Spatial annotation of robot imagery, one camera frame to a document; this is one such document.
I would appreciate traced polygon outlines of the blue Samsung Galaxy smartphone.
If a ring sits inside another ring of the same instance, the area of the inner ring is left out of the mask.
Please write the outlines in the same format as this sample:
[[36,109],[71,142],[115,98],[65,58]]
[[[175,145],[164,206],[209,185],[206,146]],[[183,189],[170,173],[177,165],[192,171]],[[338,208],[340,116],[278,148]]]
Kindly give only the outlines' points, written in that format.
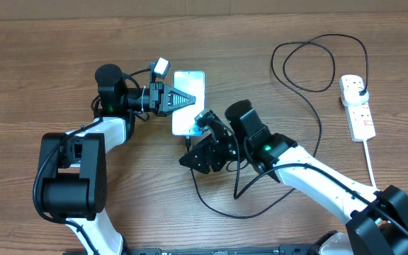
[[177,70],[174,72],[174,88],[186,95],[174,94],[173,103],[180,109],[172,113],[171,131],[175,136],[199,137],[203,130],[195,117],[205,108],[205,73],[200,70]]

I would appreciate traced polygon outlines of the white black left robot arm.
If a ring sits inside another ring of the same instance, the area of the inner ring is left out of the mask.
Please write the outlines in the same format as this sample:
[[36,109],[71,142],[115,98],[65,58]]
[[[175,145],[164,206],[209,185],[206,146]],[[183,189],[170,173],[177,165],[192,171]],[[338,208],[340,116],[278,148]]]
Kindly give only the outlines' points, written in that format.
[[69,132],[43,135],[33,205],[48,222],[66,225],[84,246],[85,254],[129,254],[125,238],[106,212],[108,181],[106,155],[133,135],[143,113],[159,117],[196,103],[196,97],[163,83],[169,61],[149,64],[146,87],[115,64],[95,72],[98,95],[91,102],[93,122]]

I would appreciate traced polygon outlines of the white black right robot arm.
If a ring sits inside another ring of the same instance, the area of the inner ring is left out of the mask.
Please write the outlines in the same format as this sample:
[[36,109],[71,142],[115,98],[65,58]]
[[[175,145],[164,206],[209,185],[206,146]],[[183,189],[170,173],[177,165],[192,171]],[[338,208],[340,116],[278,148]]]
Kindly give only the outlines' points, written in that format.
[[380,191],[315,159],[295,140],[271,133],[250,101],[226,111],[224,125],[211,111],[195,117],[211,133],[180,158],[182,166],[209,174],[230,161],[248,161],[264,176],[309,196],[346,227],[311,246],[311,254],[408,254],[408,195],[396,186]]

